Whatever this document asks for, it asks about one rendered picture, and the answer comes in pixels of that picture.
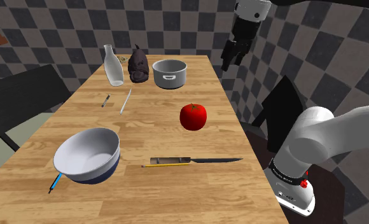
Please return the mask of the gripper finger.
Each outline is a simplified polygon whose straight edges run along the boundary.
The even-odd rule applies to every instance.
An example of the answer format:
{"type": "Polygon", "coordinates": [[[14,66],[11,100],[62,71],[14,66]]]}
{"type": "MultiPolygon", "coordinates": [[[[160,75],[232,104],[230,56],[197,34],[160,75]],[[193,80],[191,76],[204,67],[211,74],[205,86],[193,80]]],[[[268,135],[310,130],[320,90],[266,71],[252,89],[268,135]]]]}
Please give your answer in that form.
{"type": "Polygon", "coordinates": [[[223,59],[221,69],[227,71],[231,63],[231,60],[236,56],[235,52],[236,42],[232,40],[227,40],[225,47],[222,51],[221,58],[223,59]]]}
{"type": "Polygon", "coordinates": [[[238,54],[235,58],[235,62],[234,62],[235,65],[239,66],[241,64],[244,56],[249,53],[251,45],[252,45],[251,41],[246,41],[246,42],[243,42],[243,43],[240,43],[240,42],[237,43],[238,54]]]}

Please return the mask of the grey metal pot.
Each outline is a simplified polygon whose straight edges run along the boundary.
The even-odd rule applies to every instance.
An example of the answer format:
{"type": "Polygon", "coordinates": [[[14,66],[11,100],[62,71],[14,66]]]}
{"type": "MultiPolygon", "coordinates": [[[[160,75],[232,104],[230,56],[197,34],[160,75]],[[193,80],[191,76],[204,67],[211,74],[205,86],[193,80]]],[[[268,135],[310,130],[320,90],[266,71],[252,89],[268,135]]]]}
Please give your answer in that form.
{"type": "Polygon", "coordinates": [[[152,68],[154,82],[160,88],[176,89],[186,83],[187,64],[181,60],[159,60],[152,68]]]}

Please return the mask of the red tomato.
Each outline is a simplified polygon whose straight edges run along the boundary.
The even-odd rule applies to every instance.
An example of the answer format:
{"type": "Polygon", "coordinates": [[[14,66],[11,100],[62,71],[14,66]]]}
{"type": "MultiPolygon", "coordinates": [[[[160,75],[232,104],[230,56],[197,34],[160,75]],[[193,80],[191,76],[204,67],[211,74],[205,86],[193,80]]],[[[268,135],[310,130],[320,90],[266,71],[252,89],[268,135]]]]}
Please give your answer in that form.
{"type": "Polygon", "coordinates": [[[188,104],[182,107],[179,121],[186,130],[200,130],[206,123],[207,112],[200,104],[188,104]]]}

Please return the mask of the dark purple sack figure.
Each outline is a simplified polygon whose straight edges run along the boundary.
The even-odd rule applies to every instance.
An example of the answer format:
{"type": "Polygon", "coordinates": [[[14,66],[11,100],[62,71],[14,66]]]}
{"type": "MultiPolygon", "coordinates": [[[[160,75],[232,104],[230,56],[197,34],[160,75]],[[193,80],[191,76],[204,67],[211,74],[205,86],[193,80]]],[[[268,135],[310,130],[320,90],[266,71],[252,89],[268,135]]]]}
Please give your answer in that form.
{"type": "Polygon", "coordinates": [[[128,72],[133,83],[143,83],[149,78],[149,66],[146,54],[136,45],[128,61],[128,72]]]}

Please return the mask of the thin white stick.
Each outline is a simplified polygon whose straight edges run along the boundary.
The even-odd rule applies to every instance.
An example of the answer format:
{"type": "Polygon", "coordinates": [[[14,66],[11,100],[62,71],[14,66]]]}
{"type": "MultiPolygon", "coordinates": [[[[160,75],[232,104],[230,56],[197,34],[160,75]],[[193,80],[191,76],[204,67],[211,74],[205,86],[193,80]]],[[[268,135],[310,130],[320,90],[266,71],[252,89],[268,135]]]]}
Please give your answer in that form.
{"type": "Polygon", "coordinates": [[[131,93],[132,93],[132,89],[129,90],[129,93],[128,93],[128,95],[127,95],[127,97],[126,97],[126,99],[125,99],[125,101],[124,101],[124,103],[122,105],[122,108],[120,110],[120,115],[122,115],[123,110],[125,109],[126,103],[129,100],[131,93]]]}

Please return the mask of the clear glass bottle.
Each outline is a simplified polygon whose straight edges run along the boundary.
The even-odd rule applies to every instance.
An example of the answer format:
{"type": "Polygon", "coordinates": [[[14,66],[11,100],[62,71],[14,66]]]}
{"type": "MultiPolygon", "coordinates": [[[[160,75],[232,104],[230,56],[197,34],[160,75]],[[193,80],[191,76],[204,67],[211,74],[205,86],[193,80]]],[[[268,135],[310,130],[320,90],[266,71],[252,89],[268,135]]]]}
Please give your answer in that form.
{"type": "Polygon", "coordinates": [[[123,68],[113,53],[112,45],[104,45],[104,70],[111,86],[119,87],[124,84],[123,68]]]}

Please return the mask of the yellow pencil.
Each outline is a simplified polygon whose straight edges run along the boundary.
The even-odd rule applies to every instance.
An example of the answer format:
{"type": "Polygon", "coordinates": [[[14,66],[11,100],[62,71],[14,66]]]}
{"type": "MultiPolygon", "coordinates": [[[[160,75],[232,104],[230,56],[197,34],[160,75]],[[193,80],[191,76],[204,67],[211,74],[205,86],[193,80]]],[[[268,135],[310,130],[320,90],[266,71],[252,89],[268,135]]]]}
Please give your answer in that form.
{"type": "Polygon", "coordinates": [[[172,167],[172,166],[184,166],[189,165],[190,163],[176,163],[176,164],[149,164],[142,165],[141,167],[172,167]]]}

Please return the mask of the wooden table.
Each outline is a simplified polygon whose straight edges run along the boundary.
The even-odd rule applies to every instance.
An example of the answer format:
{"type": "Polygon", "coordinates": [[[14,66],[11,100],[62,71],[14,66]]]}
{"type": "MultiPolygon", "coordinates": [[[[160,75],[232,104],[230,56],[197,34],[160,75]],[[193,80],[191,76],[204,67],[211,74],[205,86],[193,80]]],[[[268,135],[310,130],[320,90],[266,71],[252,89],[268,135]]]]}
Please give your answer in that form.
{"type": "Polygon", "coordinates": [[[175,90],[153,80],[113,87],[96,70],[0,168],[0,224],[288,224],[209,59],[181,60],[186,83],[175,90]],[[179,121],[191,103],[207,112],[200,130],[179,121]],[[94,127],[120,137],[115,173],[97,185],[62,177],[48,193],[56,149],[94,127]],[[152,157],[242,160],[141,167],[152,157]]]}

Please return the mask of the white bowl with blue base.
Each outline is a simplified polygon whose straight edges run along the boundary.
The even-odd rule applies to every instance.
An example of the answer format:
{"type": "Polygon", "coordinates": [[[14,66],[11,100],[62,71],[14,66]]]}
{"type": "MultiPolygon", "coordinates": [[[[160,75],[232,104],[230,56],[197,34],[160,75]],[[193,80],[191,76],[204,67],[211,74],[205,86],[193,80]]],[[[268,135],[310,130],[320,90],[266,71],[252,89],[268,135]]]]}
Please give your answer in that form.
{"type": "Polygon", "coordinates": [[[72,181],[93,185],[110,178],[119,161],[118,134],[107,128],[92,128],[65,140],[55,152],[53,165],[72,181]]]}

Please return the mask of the blue pen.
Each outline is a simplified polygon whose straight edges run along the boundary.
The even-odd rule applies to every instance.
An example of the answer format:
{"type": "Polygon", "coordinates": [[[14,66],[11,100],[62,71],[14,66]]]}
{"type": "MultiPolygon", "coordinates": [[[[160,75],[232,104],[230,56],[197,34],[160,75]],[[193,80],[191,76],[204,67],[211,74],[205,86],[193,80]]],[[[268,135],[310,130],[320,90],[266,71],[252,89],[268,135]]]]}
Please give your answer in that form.
{"type": "Polygon", "coordinates": [[[51,184],[51,186],[49,187],[49,191],[48,193],[51,193],[51,191],[56,187],[57,183],[59,182],[60,178],[61,178],[62,174],[59,173],[57,175],[57,177],[55,178],[55,180],[53,181],[53,183],[51,184]]]}

